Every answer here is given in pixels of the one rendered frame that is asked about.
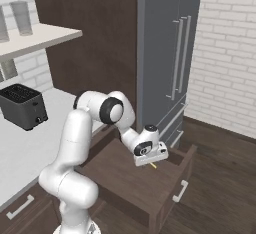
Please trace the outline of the black toaster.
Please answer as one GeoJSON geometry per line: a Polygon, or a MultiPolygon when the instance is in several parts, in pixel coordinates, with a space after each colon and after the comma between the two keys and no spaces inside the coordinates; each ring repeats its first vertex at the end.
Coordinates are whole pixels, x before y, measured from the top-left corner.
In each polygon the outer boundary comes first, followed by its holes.
{"type": "Polygon", "coordinates": [[[26,131],[48,120],[42,93],[19,83],[0,90],[0,109],[6,120],[26,131]]]}

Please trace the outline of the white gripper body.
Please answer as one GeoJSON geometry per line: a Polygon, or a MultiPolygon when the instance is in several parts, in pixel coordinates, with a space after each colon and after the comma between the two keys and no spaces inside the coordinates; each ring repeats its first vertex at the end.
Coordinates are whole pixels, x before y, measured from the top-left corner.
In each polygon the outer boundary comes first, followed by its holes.
{"type": "Polygon", "coordinates": [[[166,149],[161,149],[158,151],[151,151],[143,156],[135,156],[134,163],[136,166],[143,166],[150,163],[165,160],[169,157],[169,153],[166,149]]]}

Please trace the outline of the grey fridge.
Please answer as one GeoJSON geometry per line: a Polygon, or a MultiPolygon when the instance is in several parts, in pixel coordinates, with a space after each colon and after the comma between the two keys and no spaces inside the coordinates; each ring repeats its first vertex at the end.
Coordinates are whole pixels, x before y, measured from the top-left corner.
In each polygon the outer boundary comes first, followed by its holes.
{"type": "MultiPolygon", "coordinates": [[[[200,0],[138,0],[137,26],[137,128],[158,123],[178,103],[186,103],[200,0]],[[178,21],[191,16],[190,36],[182,92],[178,92],[186,32],[183,20],[175,100],[171,94],[177,46],[178,21]]],[[[183,113],[160,140],[170,147],[182,131],[183,113]]]]}

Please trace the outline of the tall dark brown cabinet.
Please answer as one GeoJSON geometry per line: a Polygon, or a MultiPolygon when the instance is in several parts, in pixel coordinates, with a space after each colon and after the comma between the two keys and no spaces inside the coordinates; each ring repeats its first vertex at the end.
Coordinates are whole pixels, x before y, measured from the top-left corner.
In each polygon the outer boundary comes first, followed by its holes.
{"type": "Polygon", "coordinates": [[[35,0],[44,24],[82,36],[47,49],[53,86],[71,94],[137,88],[137,0],[35,0]]]}

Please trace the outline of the open brown wooden drawer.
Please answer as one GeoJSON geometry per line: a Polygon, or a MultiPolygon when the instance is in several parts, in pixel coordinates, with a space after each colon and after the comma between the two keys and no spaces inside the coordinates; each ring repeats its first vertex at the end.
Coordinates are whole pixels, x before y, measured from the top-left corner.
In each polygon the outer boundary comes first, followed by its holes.
{"type": "Polygon", "coordinates": [[[137,167],[119,139],[94,139],[89,158],[78,171],[95,181],[99,197],[158,234],[176,204],[172,197],[189,183],[196,147],[172,149],[169,158],[152,166],[137,167]]]}

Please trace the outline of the closed brown drawer front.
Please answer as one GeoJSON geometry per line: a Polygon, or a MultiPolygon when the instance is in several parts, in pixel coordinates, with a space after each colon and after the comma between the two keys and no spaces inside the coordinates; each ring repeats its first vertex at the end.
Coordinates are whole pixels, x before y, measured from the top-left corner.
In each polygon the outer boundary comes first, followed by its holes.
{"type": "Polygon", "coordinates": [[[61,223],[58,205],[58,201],[38,183],[27,186],[0,207],[0,234],[53,234],[61,223]],[[29,194],[35,200],[9,220],[6,214],[21,206],[29,194]]]}

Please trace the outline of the white wall shelf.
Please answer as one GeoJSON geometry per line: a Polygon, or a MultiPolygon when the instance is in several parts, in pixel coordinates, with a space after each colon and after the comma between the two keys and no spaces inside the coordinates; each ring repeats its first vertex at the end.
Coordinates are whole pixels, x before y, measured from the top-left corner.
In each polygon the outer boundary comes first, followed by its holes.
{"type": "Polygon", "coordinates": [[[33,34],[21,36],[17,29],[9,31],[8,42],[0,43],[0,62],[67,42],[83,35],[81,30],[48,24],[32,26],[33,34]]]}

